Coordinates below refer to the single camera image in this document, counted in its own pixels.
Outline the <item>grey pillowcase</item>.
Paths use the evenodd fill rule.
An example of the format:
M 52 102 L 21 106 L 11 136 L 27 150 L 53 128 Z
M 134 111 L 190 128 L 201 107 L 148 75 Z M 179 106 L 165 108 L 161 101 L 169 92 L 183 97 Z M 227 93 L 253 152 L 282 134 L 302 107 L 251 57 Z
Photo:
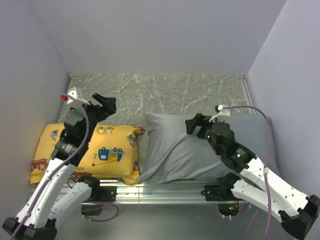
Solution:
M 138 181 L 166 183 L 195 179 L 215 182 L 232 172 L 221 162 L 206 139 L 186 133 L 185 121 L 192 115 L 145 113 L 148 145 Z M 236 115 L 227 119 L 240 144 L 262 161 L 270 147 L 270 133 L 265 119 L 258 114 Z

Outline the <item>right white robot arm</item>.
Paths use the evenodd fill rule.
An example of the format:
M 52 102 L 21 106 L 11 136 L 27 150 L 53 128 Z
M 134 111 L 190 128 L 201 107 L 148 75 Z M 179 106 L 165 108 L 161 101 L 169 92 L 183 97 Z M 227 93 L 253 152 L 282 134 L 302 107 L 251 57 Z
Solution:
M 201 113 L 185 121 L 186 133 L 199 127 L 197 137 L 206 139 L 232 173 L 219 178 L 220 194 L 226 200 L 245 200 L 277 219 L 292 237 L 303 240 L 320 214 L 320 199 L 307 195 L 265 167 L 261 159 L 235 140 L 235 133 L 217 116 Z

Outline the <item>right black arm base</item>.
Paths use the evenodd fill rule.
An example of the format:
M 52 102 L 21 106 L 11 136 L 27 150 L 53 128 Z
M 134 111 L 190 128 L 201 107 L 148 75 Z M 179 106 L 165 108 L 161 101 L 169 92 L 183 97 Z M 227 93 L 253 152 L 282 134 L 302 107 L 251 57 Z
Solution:
M 205 185 L 200 194 L 204 196 L 206 202 L 217 203 L 218 212 L 223 218 L 237 218 L 241 213 L 240 201 L 242 199 L 235 197 L 230 189 L 222 185 Z

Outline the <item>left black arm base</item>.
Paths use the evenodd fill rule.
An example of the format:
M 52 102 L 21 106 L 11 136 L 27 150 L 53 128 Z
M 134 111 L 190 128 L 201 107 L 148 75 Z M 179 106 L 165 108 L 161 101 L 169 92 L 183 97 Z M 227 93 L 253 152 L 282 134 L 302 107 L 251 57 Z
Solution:
M 116 186 L 101 186 L 100 181 L 88 174 L 80 176 L 75 179 L 69 177 L 67 180 L 67 185 L 72 188 L 69 181 L 72 180 L 75 184 L 78 182 L 83 182 L 88 184 L 89 187 L 92 188 L 91 195 L 88 198 L 89 202 L 102 202 L 102 203 L 114 203 L 116 200 L 117 187 Z M 81 214 L 88 220 L 90 220 L 89 216 L 98 216 L 102 213 L 103 206 L 105 204 L 94 204 L 94 205 L 82 205 L 81 206 Z

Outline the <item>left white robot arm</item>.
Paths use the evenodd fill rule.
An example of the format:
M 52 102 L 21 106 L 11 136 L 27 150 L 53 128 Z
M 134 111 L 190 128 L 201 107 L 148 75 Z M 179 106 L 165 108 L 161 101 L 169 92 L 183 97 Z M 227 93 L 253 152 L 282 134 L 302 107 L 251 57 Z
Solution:
M 50 155 L 44 176 L 32 196 L 15 217 L 5 219 L 2 228 L 12 240 L 53 240 L 64 219 L 88 201 L 95 205 L 107 204 L 100 181 L 84 174 L 60 200 L 57 197 L 89 149 L 97 124 L 117 111 L 115 97 L 94 93 L 97 105 L 71 92 L 62 93 L 70 112 L 64 121 L 60 139 Z

